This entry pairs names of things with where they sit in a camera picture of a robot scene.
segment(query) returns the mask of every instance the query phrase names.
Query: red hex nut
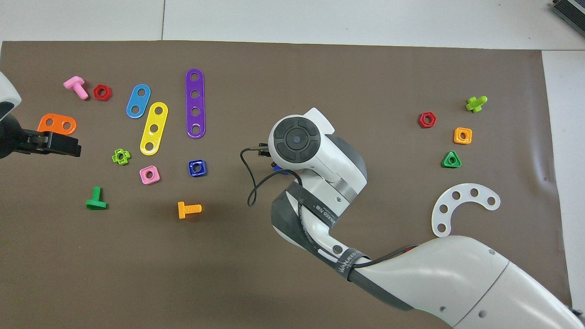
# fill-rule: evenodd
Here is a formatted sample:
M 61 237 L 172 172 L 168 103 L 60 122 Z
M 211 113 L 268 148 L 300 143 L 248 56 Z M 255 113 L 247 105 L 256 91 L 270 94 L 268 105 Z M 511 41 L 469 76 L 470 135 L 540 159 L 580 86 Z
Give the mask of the red hex nut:
M 94 88 L 94 98 L 100 101 L 107 101 L 112 96 L 112 89 L 105 84 L 98 84 Z
M 421 113 L 421 116 L 418 118 L 418 124 L 423 128 L 430 128 L 434 126 L 436 122 L 437 117 L 435 114 L 433 114 L 433 112 Z

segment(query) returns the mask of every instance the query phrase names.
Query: orange bolt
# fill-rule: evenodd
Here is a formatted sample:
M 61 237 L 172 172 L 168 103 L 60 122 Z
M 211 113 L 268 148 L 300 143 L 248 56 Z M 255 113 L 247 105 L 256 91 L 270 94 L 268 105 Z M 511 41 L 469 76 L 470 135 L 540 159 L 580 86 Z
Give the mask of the orange bolt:
M 196 214 L 203 210 L 200 204 L 185 205 L 185 202 L 179 201 L 177 205 L 179 207 L 179 218 L 182 220 L 185 219 L 185 214 Z

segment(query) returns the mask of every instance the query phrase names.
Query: blue object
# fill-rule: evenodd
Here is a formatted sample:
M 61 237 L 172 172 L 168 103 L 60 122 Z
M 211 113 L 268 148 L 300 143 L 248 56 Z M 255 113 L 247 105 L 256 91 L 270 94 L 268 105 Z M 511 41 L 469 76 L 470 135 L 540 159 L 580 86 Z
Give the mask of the blue object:
M 276 166 L 272 167 L 272 170 L 274 170 L 275 172 L 277 172 L 279 170 L 282 170 L 282 168 L 280 166 L 276 165 Z M 281 174 L 283 174 L 283 175 L 290 175 L 291 173 L 281 173 Z
M 144 95 L 139 96 L 138 92 L 140 90 L 144 90 Z M 148 101 L 150 99 L 150 87 L 146 84 L 139 84 L 134 87 L 132 90 L 132 94 L 130 95 L 130 99 L 128 100 L 128 105 L 126 106 L 126 115 L 132 119 L 138 119 L 144 115 L 146 111 L 146 106 L 148 105 Z M 138 107 L 138 113 L 132 113 L 132 108 Z
M 200 177 L 207 175 L 207 168 L 205 168 L 205 161 L 193 160 L 189 161 L 189 174 L 192 177 Z

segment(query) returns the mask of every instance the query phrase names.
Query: yellow plastic strip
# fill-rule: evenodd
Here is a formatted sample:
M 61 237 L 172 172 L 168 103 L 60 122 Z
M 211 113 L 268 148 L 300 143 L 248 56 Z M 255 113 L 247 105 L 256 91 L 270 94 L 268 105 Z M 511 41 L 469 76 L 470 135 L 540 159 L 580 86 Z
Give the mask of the yellow plastic strip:
M 159 150 L 167 114 L 168 108 L 163 102 L 156 102 L 150 106 L 144 132 L 142 133 L 142 141 L 140 142 L 142 154 L 153 155 Z

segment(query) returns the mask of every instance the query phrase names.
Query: purple plastic strip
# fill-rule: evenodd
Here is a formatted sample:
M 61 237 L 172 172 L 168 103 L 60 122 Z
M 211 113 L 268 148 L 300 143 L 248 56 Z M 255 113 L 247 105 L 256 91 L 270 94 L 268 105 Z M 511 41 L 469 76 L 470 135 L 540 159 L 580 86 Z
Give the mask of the purple plastic strip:
M 205 134 L 205 90 L 203 85 L 203 72 L 196 68 L 187 72 L 185 75 L 187 135 L 195 139 L 201 138 Z

